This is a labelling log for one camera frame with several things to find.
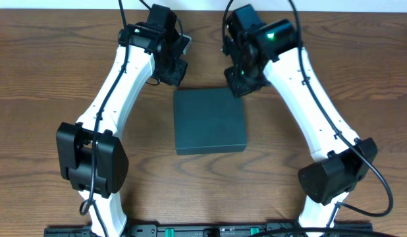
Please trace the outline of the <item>dark green box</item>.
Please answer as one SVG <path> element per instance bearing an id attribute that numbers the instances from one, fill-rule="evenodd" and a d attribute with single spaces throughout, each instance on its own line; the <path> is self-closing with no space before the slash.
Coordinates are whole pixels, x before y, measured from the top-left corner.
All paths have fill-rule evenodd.
<path id="1" fill-rule="evenodd" d="M 228 88 L 177 90 L 173 109 L 177 155 L 246 149 L 243 100 L 233 96 Z"/>

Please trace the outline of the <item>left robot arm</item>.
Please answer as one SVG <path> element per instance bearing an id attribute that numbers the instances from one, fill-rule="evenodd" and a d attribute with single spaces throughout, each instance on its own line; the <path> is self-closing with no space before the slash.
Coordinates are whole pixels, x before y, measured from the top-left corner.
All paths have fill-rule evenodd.
<path id="1" fill-rule="evenodd" d="M 123 236 L 128 222 L 120 190 L 128 172 L 122 134 L 149 78 L 178 86 L 186 74 L 192 38 L 174 26 L 139 22 L 118 35 L 111 70 L 91 105 L 74 124 L 62 122 L 56 142 L 61 176 L 79 192 L 81 215 L 90 215 L 88 236 Z"/>

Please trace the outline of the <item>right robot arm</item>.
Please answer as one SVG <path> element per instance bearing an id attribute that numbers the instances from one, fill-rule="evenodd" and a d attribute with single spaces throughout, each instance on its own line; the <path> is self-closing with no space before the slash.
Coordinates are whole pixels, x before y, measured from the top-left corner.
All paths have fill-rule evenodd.
<path id="1" fill-rule="evenodd" d="M 301 129 L 313 163 L 298 172 L 306 200 L 297 225 L 304 236 L 326 235 L 370 169 L 375 142 L 360 139 L 335 109 L 289 20 L 267 24 L 257 16 L 230 15 L 223 21 L 223 53 L 233 61 L 225 76 L 234 96 L 272 85 Z"/>

